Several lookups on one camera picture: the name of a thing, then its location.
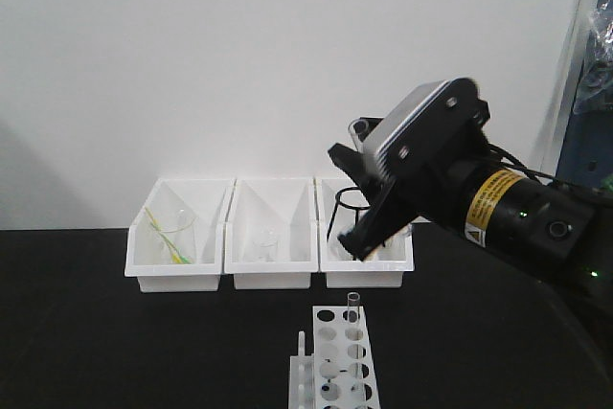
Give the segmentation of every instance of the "black tabletop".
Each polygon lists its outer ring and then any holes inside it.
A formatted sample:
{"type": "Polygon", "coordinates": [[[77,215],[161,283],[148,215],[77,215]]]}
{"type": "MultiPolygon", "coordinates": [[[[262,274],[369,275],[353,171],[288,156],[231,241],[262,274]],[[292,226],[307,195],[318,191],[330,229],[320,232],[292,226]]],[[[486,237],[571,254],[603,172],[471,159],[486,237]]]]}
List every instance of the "black tabletop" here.
{"type": "MultiPolygon", "coordinates": [[[[348,290],[142,294],[126,230],[0,233],[0,407],[286,408],[311,306],[348,290]]],[[[591,342],[544,284],[434,225],[401,289],[359,289],[381,406],[610,408],[591,342]]]]}

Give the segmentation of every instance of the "white bin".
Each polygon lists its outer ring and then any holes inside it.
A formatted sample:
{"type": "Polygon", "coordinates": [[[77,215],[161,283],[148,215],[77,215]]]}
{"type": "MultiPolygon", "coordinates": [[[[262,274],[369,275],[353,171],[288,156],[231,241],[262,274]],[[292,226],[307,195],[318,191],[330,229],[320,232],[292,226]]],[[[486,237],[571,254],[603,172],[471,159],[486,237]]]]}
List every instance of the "white bin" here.
{"type": "Polygon", "coordinates": [[[341,189],[354,186],[347,178],[317,178],[317,208],[319,211],[320,269],[326,273],[328,287],[400,287],[405,271],[413,270],[413,245],[403,229],[379,247],[366,261],[353,261],[336,238],[339,229],[354,225],[354,212],[339,207],[334,220],[333,232],[326,239],[329,220],[334,210],[335,194],[341,189]]]}
{"type": "Polygon", "coordinates": [[[137,277],[143,292],[217,290],[233,186],[229,179],[158,180],[129,228],[125,275],[137,277]],[[162,230],[179,230],[160,235],[147,210],[162,230]]]}
{"type": "Polygon", "coordinates": [[[312,178],[237,181],[224,272],[236,289],[309,288],[317,271],[312,178]]]}

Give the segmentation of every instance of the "test tube rack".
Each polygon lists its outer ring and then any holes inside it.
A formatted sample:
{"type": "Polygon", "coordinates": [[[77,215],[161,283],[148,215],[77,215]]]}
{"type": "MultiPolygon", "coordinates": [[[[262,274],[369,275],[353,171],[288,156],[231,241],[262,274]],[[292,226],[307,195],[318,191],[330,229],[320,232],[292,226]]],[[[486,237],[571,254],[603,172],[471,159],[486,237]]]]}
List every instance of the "test tube rack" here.
{"type": "Polygon", "coordinates": [[[289,361],[288,409],[380,409],[373,353],[363,307],[348,321],[347,307],[313,307],[313,354],[289,361]]]}

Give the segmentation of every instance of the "plastic bag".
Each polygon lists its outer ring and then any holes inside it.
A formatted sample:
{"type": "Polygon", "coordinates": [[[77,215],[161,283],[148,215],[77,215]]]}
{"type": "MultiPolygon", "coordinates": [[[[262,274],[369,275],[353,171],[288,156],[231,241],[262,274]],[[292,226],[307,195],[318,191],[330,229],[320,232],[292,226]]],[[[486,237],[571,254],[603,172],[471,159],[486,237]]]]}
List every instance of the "plastic bag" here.
{"type": "Polygon", "coordinates": [[[591,34],[573,112],[613,112],[613,0],[590,12],[591,34]]]}

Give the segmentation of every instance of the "robotic arm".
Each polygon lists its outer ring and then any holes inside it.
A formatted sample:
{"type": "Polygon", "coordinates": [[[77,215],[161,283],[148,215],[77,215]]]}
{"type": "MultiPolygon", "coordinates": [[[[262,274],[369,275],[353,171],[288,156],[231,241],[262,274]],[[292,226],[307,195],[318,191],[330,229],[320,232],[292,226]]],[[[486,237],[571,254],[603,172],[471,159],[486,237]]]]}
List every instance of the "robotic arm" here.
{"type": "Polygon", "coordinates": [[[384,119],[353,121],[356,150],[336,144],[329,156],[371,207],[339,241],[363,261],[424,216],[550,284],[574,312],[610,321],[613,196],[528,170],[488,142],[488,119],[475,82],[457,79],[419,86],[384,119]]]}

